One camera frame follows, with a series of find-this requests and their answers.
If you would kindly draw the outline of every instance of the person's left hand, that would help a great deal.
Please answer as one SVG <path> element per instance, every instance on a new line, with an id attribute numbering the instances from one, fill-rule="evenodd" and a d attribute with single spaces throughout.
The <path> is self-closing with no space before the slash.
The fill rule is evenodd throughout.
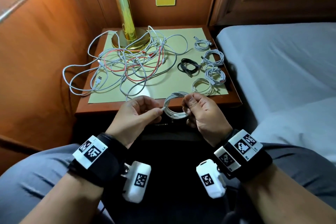
<path id="1" fill-rule="evenodd" d="M 149 123 L 161 121 L 159 103 L 150 97 L 139 96 L 125 102 L 106 133 L 129 148 Z"/>

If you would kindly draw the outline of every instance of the bed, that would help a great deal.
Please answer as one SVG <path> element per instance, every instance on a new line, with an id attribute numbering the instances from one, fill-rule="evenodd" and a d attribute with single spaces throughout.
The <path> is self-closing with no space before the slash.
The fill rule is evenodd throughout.
<path id="1" fill-rule="evenodd" d="M 323 155 L 336 163 L 336 23 L 231 26 L 216 42 L 256 119 L 254 135 L 320 154 L 328 147 Z"/>

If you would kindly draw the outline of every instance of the gray pants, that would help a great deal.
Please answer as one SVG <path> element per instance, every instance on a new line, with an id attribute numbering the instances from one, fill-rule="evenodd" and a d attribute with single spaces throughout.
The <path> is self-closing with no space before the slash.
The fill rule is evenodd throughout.
<path id="1" fill-rule="evenodd" d="M 332 163 L 308 149 L 278 144 L 264 146 L 278 167 L 336 209 L 336 168 Z M 67 172 L 77 148 L 77 144 L 72 144 L 39 152 L 8 169 L 0 177 L 0 223 L 19 223 Z M 259 219 L 239 182 L 234 179 L 226 182 L 238 189 L 236 212 L 245 219 Z M 97 218 L 100 222 L 111 222 L 106 211 Z"/>

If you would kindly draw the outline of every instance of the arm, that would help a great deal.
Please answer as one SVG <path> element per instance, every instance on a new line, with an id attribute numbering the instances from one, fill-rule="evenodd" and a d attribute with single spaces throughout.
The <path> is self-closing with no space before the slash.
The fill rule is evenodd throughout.
<path id="1" fill-rule="evenodd" d="M 266 224 L 336 223 L 336 211 L 274 164 L 243 184 Z"/>
<path id="2" fill-rule="evenodd" d="M 161 120 L 158 107 L 152 98 L 136 97 L 120 107 L 106 133 L 129 148 L 147 124 Z M 90 223 L 102 193 L 103 188 L 67 173 L 20 224 Z"/>
<path id="3" fill-rule="evenodd" d="M 216 103 L 199 94 L 184 97 L 187 124 L 197 128 L 213 147 L 224 140 L 232 127 Z M 275 165 L 243 184 L 266 224 L 336 223 L 336 211 L 310 193 Z"/>

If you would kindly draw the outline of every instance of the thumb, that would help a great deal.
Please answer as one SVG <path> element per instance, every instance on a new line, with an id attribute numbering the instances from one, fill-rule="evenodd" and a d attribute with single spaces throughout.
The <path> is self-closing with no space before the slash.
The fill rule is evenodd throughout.
<path id="1" fill-rule="evenodd" d="M 184 101 L 196 118 L 204 112 L 201 105 L 196 101 L 195 98 L 193 98 L 191 94 L 186 95 L 184 97 Z"/>
<path id="2" fill-rule="evenodd" d="M 159 117 L 162 114 L 161 108 L 153 108 L 150 109 L 149 111 L 139 115 L 141 118 L 141 121 L 145 124 L 148 125 L 150 122 L 155 120 L 157 117 Z"/>

